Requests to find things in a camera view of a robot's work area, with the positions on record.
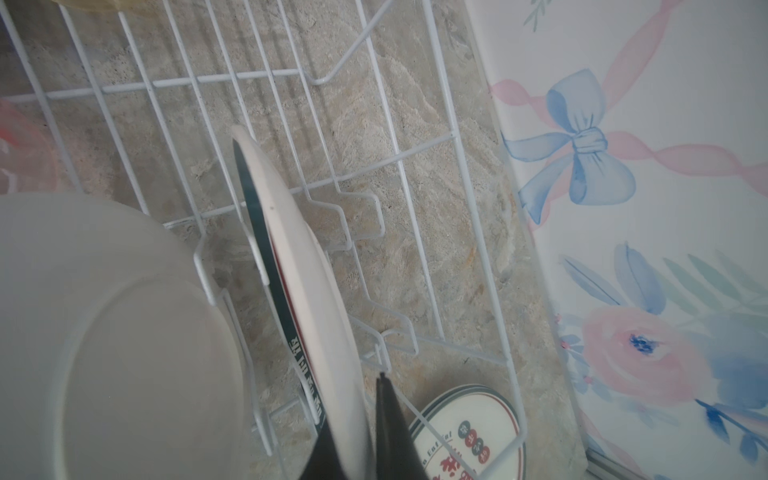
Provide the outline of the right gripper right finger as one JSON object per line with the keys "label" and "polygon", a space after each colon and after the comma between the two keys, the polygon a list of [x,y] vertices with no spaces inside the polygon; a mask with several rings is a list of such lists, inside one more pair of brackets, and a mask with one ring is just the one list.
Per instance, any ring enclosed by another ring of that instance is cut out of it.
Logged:
{"label": "right gripper right finger", "polygon": [[376,478],[427,480],[394,386],[381,373],[376,380]]}

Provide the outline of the white plate green red rim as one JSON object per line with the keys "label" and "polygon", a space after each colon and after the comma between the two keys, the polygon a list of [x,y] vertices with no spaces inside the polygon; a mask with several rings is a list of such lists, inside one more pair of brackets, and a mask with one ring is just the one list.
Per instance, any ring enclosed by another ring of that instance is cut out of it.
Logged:
{"label": "white plate green red rim", "polygon": [[233,151],[275,312],[318,431],[347,479],[375,476],[358,351],[319,243],[266,153],[240,125]]}

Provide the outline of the white plate red characters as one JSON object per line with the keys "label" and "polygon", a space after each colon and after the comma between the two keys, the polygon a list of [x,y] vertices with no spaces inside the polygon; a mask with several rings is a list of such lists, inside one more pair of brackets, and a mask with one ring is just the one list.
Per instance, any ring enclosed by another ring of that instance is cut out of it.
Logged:
{"label": "white plate red characters", "polygon": [[493,479],[526,477],[526,450],[498,461],[520,431],[511,403],[479,384],[452,388],[430,402],[409,432],[430,479],[475,479],[491,464]]}

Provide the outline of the white plate black characters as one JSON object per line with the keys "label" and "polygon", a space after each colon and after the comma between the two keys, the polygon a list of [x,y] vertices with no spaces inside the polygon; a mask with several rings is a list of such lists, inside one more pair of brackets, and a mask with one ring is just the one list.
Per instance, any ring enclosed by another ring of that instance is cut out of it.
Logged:
{"label": "white plate black characters", "polygon": [[193,255],[140,211],[1,200],[1,475],[243,479],[244,361]]}

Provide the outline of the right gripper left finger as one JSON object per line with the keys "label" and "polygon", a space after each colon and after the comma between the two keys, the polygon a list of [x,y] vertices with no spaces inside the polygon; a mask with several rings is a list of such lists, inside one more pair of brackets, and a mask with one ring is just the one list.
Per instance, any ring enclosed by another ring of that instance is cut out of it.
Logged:
{"label": "right gripper left finger", "polygon": [[343,471],[328,422],[318,434],[300,480],[347,480]]}

